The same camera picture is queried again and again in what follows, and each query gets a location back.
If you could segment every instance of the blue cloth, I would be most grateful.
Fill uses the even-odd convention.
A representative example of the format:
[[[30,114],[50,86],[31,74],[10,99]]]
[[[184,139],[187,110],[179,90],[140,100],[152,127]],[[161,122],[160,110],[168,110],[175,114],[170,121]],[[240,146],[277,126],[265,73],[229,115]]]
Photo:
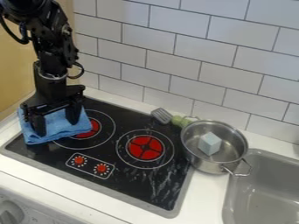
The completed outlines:
[[[45,116],[46,136],[39,136],[29,122],[24,121],[24,111],[19,108],[18,117],[24,134],[26,144],[43,144],[58,140],[62,137],[71,137],[81,133],[86,133],[92,129],[85,109],[82,108],[79,122],[72,125],[66,119],[66,110],[61,109]]]

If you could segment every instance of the cable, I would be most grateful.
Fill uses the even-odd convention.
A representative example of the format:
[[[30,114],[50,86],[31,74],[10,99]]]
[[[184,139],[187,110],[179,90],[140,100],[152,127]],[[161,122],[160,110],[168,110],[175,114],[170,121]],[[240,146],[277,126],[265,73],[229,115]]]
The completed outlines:
[[[19,29],[22,35],[22,38],[18,38],[11,30],[10,28],[7,26],[7,24],[5,23],[3,16],[0,13],[0,24],[2,25],[2,27],[5,29],[5,31],[10,34],[10,36],[12,38],[14,38],[18,43],[22,44],[22,45],[27,45],[29,43],[29,39],[27,36],[27,30],[26,27],[23,23],[21,23],[19,25]]]
[[[79,67],[81,69],[81,72],[79,74],[75,75],[75,76],[67,75],[67,78],[69,78],[71,80],[79,79],[79,77],[81,77],[85,72],[84,67],[79,62],[75,62],[74,65]]]

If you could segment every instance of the pot rim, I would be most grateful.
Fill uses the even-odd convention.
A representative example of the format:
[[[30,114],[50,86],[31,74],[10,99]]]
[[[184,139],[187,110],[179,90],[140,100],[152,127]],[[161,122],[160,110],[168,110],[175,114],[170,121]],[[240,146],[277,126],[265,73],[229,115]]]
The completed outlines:
[[[206,159],[206,158],[203,158],[203,157],[200,157],[198,155],[196,155],[193,151],[191,151],[185,144],[185,142],[183,141],[183,135],[184,133],[187,131],[188,128],[190,128],[191,126],[195,125],[196,123],[218,123],[218,124],[221,124],[221,125],[224,125],[226,126],[228,129],[230,129],[234,134],[236,134],[244,143],[244,151],[242,153],[242,155],[240,155],[239,158],[235,159],[235,160],[232,160],[232,161],[227,161],[227,162],[218,162],[218,161],[211,161],[209,159]],[[199,158],[199,159],[202,159],[202,160],[205,160],[206,162],[209,162],[209,163],[213,163],[213,164],[220,164],[220,165],[225,165],[225,164],[232,164],[232,163],[236,163],[236,162],[239,162],[240,160],[242,160],[242,158],[244,158],[244,156],[246,156],[246,154],[248,153],[248,141],[247,139],[245,138],[245,136],[236,128],[234,128],[233,126],[225,123],[225,122],[219,122],[219,121],[214,121],[214,120],[209,120],[209,119],[206,119],[206,120],[198,120],[196,122],[192,122],[190,124],[188,124],[186,127],[184,127],[181,131],[181,142],[184,146],[184,148],[189,152],[191,153],[194,157],[196,158]]]

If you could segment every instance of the black stovetop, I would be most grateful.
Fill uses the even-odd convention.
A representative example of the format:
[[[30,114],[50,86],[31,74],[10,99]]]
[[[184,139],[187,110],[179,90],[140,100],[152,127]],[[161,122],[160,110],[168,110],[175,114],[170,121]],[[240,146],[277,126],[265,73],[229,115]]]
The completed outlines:
[[[180,128],[91,99],[84,107],[91,132],[33,146],[20,135],[5,149],[143,201],[142,208],[174,210],[190,167],[180,147]]]

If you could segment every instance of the white subway tile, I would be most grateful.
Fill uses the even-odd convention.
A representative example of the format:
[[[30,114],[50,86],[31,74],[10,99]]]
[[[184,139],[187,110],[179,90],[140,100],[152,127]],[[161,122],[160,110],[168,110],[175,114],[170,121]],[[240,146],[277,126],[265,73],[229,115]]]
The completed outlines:
[[[170,92],[204,102],[221,104],[225,89],[173,76],[171,78]]]
[[[179,6],[180,0],[134,0],[134,2],[144,3],[144,4],[155,4],[171,8],[177,8]]]
[[[95,17],[95,1],[96,0],[73,0],[73,11]]]
[[[246,128],[249,119],[249,114],[247,113],[201,101],[195,101],[193,116],[228,123],[242,130]]]
[[[122,80],[115,80],[100,76],[100,90],[110,94],[121,95],[141,102],[143,100],[143,87]]]
[[[149,26],[158,30],[205,38],[209,16],[162,7],[151,7]]]
[[[148,68],[188,79],[196,80],[198,78],[200,63],[193,59],[184,59],[165,53],[148,51]]]
[[[103,74],[113,78],[121,78],[121,63],[114,62],[107,59],[100,59],[94,56],[80,54],[80,63],[83,65],[85,70]]]
[[[148,25],[149,6],[122,0],[97,0],[98,17],[133,25]]]
[[[284,122],[294,123],[299,125],[299,105],[289,104],[289,108],[286,116],[283,119]]]
[[[255,94],[227,89],[224,106],[244,112],[281,120],[288,104]]]
[[[267,137],[277,138],[293,144],[299,144],[299,126],[293,124],[278,122],[265,117],[252,115],[247,131]]]
[[[239,89],[257,94],[262,74],[251,73],[231,67],[203,63],[200,80],[226,88]]]
[[[212,17],[209,39],[272,50],[278,27],[236,19]]]
[[[239,47],[234,67],[295,81],[299,79],[299,58],[275,52]]]
[[[186,115],[191,113],[193,105],[193,100],[191,99],[174,94],[168,94],[151,88],[145,88],[144,102]]]
[[[145,66],[146,50],[133,47],[130,45],[122,45],[111,41],[99,39],[99,56],[110,60],[136,65]]]
[[[177,35],[176,55],[231,66],[235,45]]]
[[[261,84],[260,95],[299,103],[299,82],[265,76]]]
[[[121,41],[121,24],[96,17],[74,15],[76,32],[101,39]]]
[[[80,50],[81,53],[88,53],[97,56],[97,44],[96,38],[91,38],[84,35],[76,34],[76,42],[77,48]]]
[[[135,66],[122,65],[122,79],[149,88],[168,91],[170,76]]]
[[[286,0],[251,0],[247,20],[299,28],[299,3]]]
[[[99,75],[96,73],[85,72],[80,77],[80,83],[90,88],[99,88]]]
[[[155,31],[129,24],[123,26],[123,43],[172,53],[175,34],[165,31]]]
[[[182,0],[182,10],[229,18],[244,18],[248,0]]]
[[[275,51],[299,56],[299,31],[281,28],[275,44]]]

